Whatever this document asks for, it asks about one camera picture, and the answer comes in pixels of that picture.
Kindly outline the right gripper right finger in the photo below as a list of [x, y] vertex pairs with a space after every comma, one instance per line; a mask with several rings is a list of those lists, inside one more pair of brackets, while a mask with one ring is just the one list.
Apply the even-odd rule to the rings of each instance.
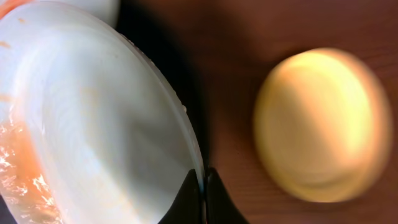
[[220, 175], [214, 167], [206, 177], [207, 224], [249, 224], [229, 197]]

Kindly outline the yellow plate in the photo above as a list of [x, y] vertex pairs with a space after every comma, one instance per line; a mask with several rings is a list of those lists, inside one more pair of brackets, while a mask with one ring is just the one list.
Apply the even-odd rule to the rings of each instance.
[[317, 48], [276, 65], [253, 111], [256, 151], [284, 191], [333, 203], [367, 191], [391, 153], [392, 111], [369, 67], [353, 54]]

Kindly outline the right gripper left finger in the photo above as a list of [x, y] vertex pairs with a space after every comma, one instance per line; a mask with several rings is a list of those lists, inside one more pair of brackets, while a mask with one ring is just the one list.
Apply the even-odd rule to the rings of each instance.
[[191, 169], [171, 207], [159, 224], [202, 224], [202, 203], [197, 175]]

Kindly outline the light green plate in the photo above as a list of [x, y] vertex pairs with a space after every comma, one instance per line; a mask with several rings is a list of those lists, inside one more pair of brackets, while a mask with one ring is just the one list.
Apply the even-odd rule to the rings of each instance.
[[191, 169], [204, 223], [203, 162], [177, 94], [116, 28], [57, 2], [40, 154], [64, 223], [159, 223]]
[[61, 0], [101, 19], [115, 28], [119, 17], [120, 0]]

